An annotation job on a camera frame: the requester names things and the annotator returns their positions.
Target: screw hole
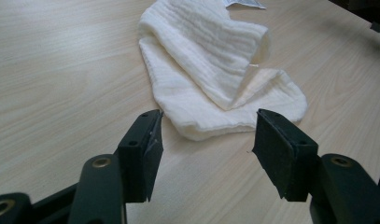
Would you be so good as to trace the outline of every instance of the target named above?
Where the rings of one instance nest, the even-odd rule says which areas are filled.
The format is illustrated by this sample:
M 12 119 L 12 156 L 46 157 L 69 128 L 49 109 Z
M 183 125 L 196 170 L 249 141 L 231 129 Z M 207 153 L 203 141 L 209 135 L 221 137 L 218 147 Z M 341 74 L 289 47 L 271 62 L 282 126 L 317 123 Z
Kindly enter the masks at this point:
M 109 158 L 100 158 L 95 160 L 91 165 L 95 168 L 102 168 L 111 163 L 111 159 Z
M 342 166 L 342 167 L 350 167 L 350 166 L 352 166 L 352 162 L 347 161 L 346 159 L 341 158 L 341 157 L 333 157 L 333 158 L 331 158 L 331 161 L 335 165 L 339 165 L 339 166 Z
M 15 205 L 15 201 L 12 199 L 5 199 L 0 201 L 0 216 L 8 212 Z

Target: white fabric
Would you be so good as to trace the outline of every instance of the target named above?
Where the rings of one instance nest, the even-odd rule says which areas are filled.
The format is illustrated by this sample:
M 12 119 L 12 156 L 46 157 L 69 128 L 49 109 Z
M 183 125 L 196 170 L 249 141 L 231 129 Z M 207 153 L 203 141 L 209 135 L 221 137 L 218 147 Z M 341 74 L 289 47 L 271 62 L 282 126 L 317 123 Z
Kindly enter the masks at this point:
M 268 58 L 267 28 L 232 21 L 221 0 L 159 0 L 139 35 L 155 100 L 187 138 L 254 131 L 259 108 L 303 117 L 305 96 L 286 72 L 249 66 Z

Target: white towel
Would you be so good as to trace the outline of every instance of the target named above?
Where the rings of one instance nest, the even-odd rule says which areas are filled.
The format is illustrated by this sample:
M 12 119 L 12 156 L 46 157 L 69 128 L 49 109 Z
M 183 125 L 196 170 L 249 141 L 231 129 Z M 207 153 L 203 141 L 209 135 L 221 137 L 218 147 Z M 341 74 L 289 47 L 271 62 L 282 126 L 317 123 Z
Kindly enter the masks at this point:
M 139 37 L 155 100 L 189 139 L 254 131 L 259 108 L 303 117 L 305 96 L 286 72 L 250 66 L 268 58 L 267 28 L 232 21 L 221 0 L 159 0 Z

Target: table surface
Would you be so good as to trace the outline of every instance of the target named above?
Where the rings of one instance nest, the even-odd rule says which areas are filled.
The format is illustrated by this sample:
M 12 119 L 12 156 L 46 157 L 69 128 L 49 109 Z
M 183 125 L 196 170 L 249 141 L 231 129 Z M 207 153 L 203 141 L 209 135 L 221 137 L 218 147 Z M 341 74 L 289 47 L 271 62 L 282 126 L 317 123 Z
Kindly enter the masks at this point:
M 83 163 L 112 153 L 141 113 L 159 108 L 138 47 L 153 1 L 0 0 L 0 194 L 37 202 L 78 181 Z M 271 58 L 309 108 L 298 126 L 380 176 L 380 34 L 325 0 L 229 7 L 269 27 Z M 312 223 L 308 203 L 281 200 L 257 157 L 254 133 L 193 142 L 162 121 L 164 153 L 150 203 L 130 223 Z

